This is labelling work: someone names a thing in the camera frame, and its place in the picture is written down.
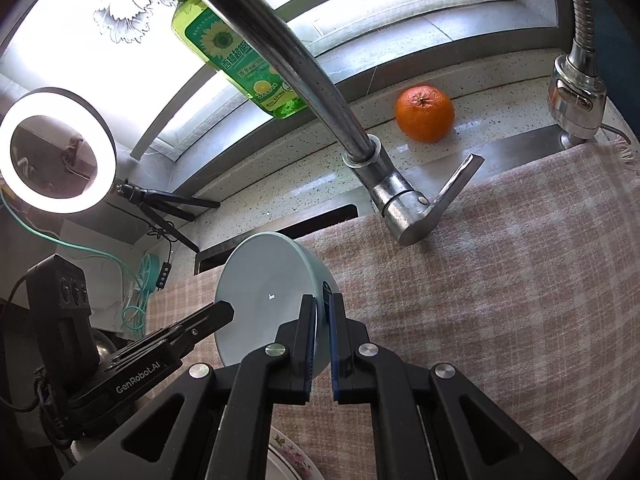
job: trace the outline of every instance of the light blue bowl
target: light blue bowl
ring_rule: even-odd
[[[329,329],[324,303],[338,292],[334,277],[314,254],[279,233],[258,233],[231,254],[220,276],[216,301],[228,301],[234,319],[215,333],[225,366],[272,343],[278,327],[298,318],[303,294],[316,298],[313,377],[329,364]]]

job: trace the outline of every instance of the faucet handle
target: faucet handle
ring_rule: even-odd
[[[438,225],[444,211],[482,166],[484,158],[469,155],[440,190],[433,202],[419,191],[411,190],[396,196],[383,212],[385,223],[402,246],[425,238]]]

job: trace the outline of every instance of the pink plaid towel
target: pink plaid towel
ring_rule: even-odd
[[[621,151],[585,145],[470,186],[412,247],[377,216],[299,242],[373,342],[455,364],[578,478],[605,479],[640,426],[640,178]],[[153,295],[148,330],[211,302],[221,270]],[[222,366],[213,337],[184,366],[201,361]],[[273,425],[326,480],[376,477],[369,410],[332,402],[328,370]]]

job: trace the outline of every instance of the sunflower label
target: sunflower label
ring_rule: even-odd
[[[184,35],[266,110],[273,111],[298,97],[269,63],[212,10],[204,10]]]

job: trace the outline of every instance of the dish soap bottle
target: dish soap bottle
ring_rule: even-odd
[[[175,0],[172,29],[262,110],[284,119],[306,107],[291,87],[202,0]]]

